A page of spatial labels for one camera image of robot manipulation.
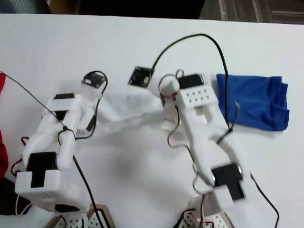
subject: dark floor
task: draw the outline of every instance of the dark floor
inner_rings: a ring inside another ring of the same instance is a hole
[[[304,24],[304,0],[206,0],[199,18]]]

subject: electronic component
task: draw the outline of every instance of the electronic component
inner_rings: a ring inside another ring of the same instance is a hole
[[[99,71],[92,71],[88,73],[84,79],[82,80],[83,84],[86,84],[88,86],[92,86],[96,89],[99,89],[99,87],[106,81],[106,78],[102,73]]]
[[[215,186],[227,185],[233,200],[243,199],[245,197],[239,184],[239,182],[243,180],[243,177],[236,164],[232,163],[217,167],[212,169],[212,173],[215,177]]]
[[[199,74],[186,75],[178,78],[180,89],[187,89],[190,87],[200,86],[204,84],[204,81]]]
[[[145,68],[140,66],[135,67],[128,82],[128,85],[147,88],[150,82],[151,73],[151,68]]]

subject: red wire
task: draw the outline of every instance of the red wire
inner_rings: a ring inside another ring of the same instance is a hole
[[[201,196],[201,203],[200,203],[200,222],[199,222],[199,228],[203,227],[203,222],[204,222],[204,215],[203,215],[203,202],[205,199],[205,195]]]
[[[26,137],[26,136],[23,136],[22,138],[21,138],[21,142],[22,142],[22,144],[24,145],[24,146],[26,146],[27,144],[26,144],[26,142],[24,141],[25,139],[29,139],[28,137]]]
[[[21,142],[22,142],[22,144],[23,144],[24,146],[26,146],[26,142],[24,141],[25,139],[28,140],[29,138],[26,137],[26,136],[24,136],[24,137],[21,138]],[[11,168],[10,168],[10,172],[11,172],[11,174],[13,174],[14,177],[17,176],[17,172],[21,172],[21,170],[16,170],[16,171],[14,172],[14,168],[15,168],[19,163],[21,163],[21,162],[22,162],[22,158],[20,158],[18,161],[16,161],[16,162],[11,166]]]
[[[20,158],[18,161],[16,161],[10,168],[10,172],[11,174],[13,174],[13,176],[17,176],[17,172],[21,172],[20,170],[16,170],[16,172],[14,172],[14,168],[20,163],[22,162],[22,158]]]

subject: white breadboard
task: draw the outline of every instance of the white breadboard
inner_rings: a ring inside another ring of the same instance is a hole
[[[181,89],[176,95],[176,103],[178,106],[186,109],[217,102],[217,96],[210,85]]]
[[[98,212],[101,222],[104,228],[109,228],[104,220],[102,213]],[[97,219],[96,214],[94,213],[90,220],[88,220],[87,216],[64,216],[66,219],[65,222],[62,218],[58,221],[54,228],[101,228]]]
[[[199,228],[200,222],[196,220],[193,216],[190,214],[185,214],[184,219],[182,220],[179,228]],[[204,221],[207,222],[213,222],[214,223],[214,228],[232,228],[228,224],[225,223],[224,219],[221,217],[220,214],[213,214],[206,216],[204,218]],[[212,228],[212,224],[205,223],[203,225],[203,228]]]

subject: white plastic part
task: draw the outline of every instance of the white plastic part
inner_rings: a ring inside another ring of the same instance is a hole
[[[180,117],[190,142],[190,151],[199,176],[208,185],[214,186],[215,180],[211,167],[205,162],[205,156],[211,152],[210,145],[216,143],[228,130],[219,109],[216,95],[209,84],[181,89],[176,97],[176,105],[180,111]],[[202,123],[201,115],[205,116],[207,123]],[[243,177],[248,177],[249,172],[246,169],[242,150],[237,140],[235,140],[234,134],[225,137],[218,146],[228,155],[231,162],[241,167]]]
[[[80,94],[83,98],[93,103],[95,99],[101,98],[101,88],[102,86],[99,89],[96,89],[90,85],[82,83],[80,86]]]
[[[180,109],[201,107],[211,103],[218,103],[218,99],[210,85],[181,89],[176,95],[176,104]]]
[[[47,211],[55,211],[56,204],[66,204],[79,208],[77,213],[89,210],[90,198],[86,189],[72,183],[59,170],[46,170],[44,186],[31,187],[32,172],[18,172],[15,192],[30,200],[33,205]]]
[[[75,94],[74,98],[56,99],[48,101],[47,108],[51,111],[66,111],[62,124],[70,130],[63,131],[63,125],[44,109],[37,131],[30,137],[22,153],[25,167],[33,153],[54,151],[53,144],[60,143],[56,150],[56,164],[58,170],[46,170],[43,187],[31,188],[32,172],[17,174],[15,192],[33,205],[47,211],[55,211],[56,204],[65,204],[80,209],[75,213],[87,212],[89,196],[84,186],[72,183],[66,176],[65,170],[71,168],[75,152],[75,135],[77,130],[85,131],[94,115],[94,99],[100,98],[100,90],[94,87],[81,86],[82,94]]]

